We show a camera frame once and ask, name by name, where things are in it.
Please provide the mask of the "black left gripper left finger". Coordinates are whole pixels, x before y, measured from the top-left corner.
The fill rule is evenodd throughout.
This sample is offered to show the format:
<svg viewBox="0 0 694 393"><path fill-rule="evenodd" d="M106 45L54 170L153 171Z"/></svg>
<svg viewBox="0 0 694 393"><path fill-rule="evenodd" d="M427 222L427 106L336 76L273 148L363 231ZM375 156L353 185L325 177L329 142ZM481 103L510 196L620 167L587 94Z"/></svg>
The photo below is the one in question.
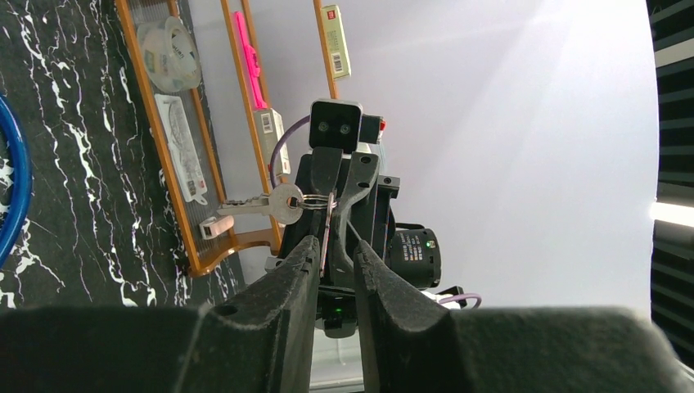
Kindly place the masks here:
<svg viewBox="0 0 694 393"><path fill-rule="evenodd" d="M306 392L320 245L305 237L227 302L1 316L4 392Z"/></svg>

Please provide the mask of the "silver padlock keys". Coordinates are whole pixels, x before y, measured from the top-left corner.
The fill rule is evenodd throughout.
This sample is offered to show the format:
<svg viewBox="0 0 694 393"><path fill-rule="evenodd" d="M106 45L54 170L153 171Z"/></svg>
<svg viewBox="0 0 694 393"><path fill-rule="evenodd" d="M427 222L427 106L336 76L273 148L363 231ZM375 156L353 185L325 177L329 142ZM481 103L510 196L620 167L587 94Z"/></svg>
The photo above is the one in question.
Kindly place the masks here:
<svg viewBox="0 0 694 393"><path fill-rule="evenodd" d="M322 230L320 277L323 278L327 264L327 249L330 236L332 212L337 207L338 200L334 192L327 196L318 194L303 194L295 184L282 183L270 193L261 194L245 201L225 201L217 209L217 214L248 215L261 214L272 216L280 224L295 224L305 210L325 210L326 222Z"/></svg>

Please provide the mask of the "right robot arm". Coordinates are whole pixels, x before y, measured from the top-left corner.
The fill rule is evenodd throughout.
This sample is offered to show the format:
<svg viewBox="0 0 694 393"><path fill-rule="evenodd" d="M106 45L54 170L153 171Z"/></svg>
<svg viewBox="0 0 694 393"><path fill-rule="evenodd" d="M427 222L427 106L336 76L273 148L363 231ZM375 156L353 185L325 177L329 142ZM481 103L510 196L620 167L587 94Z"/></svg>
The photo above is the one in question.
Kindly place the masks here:
<svg viewBox="0 0 694 393"><path fill-rule="evenodd" d="M418 290L436 288L442 257L435 232L399 223L391 206L400 180L382 175L371 153L340 156L319 147L300 159L296 186L306 198L298 222L288 226L280 255L304 268L282 306L290 326L314 322L330 338L352 336L358 327L354 254L364 242L376 259Z"/></svg>

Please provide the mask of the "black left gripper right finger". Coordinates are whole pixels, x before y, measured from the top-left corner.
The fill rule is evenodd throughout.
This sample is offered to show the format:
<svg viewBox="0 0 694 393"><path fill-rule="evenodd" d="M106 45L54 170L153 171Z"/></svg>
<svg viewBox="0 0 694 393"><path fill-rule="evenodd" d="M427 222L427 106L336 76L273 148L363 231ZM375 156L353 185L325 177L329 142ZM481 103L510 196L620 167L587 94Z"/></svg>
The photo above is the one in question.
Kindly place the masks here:
<svg viewBox="0 0 694 393"><path fill-rule="evenodd" d="M368 392L690 392L665 334L621 307L447 309L354 251Z"/></svg>

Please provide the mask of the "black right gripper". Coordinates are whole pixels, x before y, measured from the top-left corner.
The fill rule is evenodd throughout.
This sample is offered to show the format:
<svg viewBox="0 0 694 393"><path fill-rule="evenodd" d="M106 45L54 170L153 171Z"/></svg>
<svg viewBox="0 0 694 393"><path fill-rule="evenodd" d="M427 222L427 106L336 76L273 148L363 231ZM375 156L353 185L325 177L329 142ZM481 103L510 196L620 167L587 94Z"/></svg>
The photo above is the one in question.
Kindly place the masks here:
<svg viewBox="0 0 694 393"><path fill-rule="evenodd" d="M302 215L282 239L284 265L326 265L318 290L317 328L331 339L351 337L358 327L354 250L364 240L390 265L396 220L390 206L399 179L379 174L380 157L315 147L301 156L295 185L304 198Z"/></svg>

